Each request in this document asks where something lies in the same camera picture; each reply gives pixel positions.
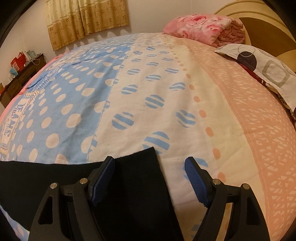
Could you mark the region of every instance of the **bedspread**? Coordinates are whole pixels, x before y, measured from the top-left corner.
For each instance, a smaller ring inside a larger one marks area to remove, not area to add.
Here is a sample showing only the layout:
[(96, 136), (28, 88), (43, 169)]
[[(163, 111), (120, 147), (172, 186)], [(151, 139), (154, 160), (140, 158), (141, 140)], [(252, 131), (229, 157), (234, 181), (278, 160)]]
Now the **bedspread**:
[[(183, 236), (192, 240), (205, 213), (184, 171), (193, 156), (225, 184), (250, 184), (271, 240), (280, 240), (296, 216), (296, 132), (269, 91), (214, 49), (156, 33), (64, 54), (1, 116), (1, 161), (82, 164), (153, 146)], [(2, 211), (27, 240), (29, 232)], [(226, 227), (227, 219), (219, 240)]]

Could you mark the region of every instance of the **clamp jaw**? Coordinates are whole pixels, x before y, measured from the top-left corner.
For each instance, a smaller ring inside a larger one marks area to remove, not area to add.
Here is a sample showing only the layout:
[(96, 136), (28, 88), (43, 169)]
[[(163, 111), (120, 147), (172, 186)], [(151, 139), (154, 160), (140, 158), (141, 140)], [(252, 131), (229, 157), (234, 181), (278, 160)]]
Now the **clamp jaw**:
[(193, 157), (185, 160), (185, 171), (198, 201), (208, 208), (193, 241), (216, 240), (226, 203), (233, 204), (225, 241), (270, 241), (264, 216), (248, 184), (234, 187), (212, 179)]

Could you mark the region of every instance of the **pink fabric section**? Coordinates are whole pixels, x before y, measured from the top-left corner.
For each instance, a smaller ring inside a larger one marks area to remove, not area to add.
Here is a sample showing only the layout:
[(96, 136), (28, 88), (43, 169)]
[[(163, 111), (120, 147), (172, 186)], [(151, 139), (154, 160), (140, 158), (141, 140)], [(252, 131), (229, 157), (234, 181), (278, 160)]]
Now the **pink fabric section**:
[(243, 23), (240, 19), (213, 14), (195, 14), (175, 18), (167, 24), (163, 32), (218, 48), (231, 43), (243, 43), (245, 36), (242, 28)]

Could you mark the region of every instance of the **white wall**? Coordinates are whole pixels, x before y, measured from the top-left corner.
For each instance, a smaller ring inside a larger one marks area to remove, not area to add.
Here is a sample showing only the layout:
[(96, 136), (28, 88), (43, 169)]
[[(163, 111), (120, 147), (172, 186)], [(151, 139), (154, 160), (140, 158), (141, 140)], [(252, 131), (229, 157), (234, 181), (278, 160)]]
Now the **white wall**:
[(50, 61), (65, 51), (105, 38), (141, 32), (161, 32), (173, 18), (193, 13), (214, 13), (232, 0), (126, 0), (130, 25), (94, 33), (57, 51), (52, 50), (44, 13), (44, 1), (37, 0), (14, 25), (0, 48), (0, 82), (9, 83), (10, 62), (21, 51), (44, 53)]

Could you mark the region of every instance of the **wooden cabinet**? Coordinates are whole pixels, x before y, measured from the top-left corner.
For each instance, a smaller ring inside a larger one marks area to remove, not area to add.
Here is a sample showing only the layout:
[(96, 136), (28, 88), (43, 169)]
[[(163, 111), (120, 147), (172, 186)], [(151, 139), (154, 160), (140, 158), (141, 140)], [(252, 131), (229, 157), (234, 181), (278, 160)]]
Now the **wooden cabinet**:
[(9, 102), (17, 96), (26, 83), (45, 66), (45, 57), (43, 54), (32, 60), (18, 75), (5, 86), (5, 90), (0, 95), (0, 101), (7, 107)]

